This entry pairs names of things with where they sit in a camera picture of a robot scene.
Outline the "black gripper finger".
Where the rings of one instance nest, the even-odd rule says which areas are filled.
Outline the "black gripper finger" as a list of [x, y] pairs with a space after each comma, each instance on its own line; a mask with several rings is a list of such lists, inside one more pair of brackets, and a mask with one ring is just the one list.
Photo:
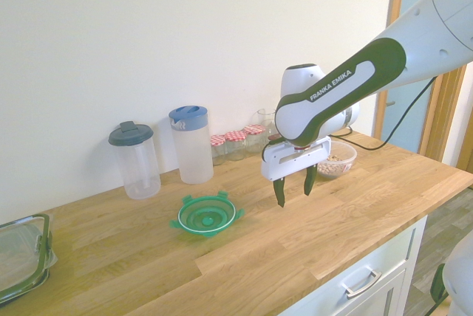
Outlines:
[[316, 181], [317, 165], [311, 165], [306, 168], [306, 177], [304, 181], [304, 194], [309, 196]]
[[278, 206], [284, 207], [285, 206], [285, 192], [284, 192], [284, 186], [285, 186], [285, 178], [279, 178], [275, 179], [273, 181], [273, 190], [276, 196], [276, 200], [278, 203]]

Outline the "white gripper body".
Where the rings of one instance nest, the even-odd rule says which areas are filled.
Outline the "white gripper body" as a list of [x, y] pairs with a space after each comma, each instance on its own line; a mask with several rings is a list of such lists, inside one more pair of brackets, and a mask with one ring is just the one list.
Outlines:
[[281, 179], [326, 160], [331, 139], [321, 138], [307, 148], [297, 148], [288, 142], [269, 145], [262, 152], [262, 175], [270, 180]]

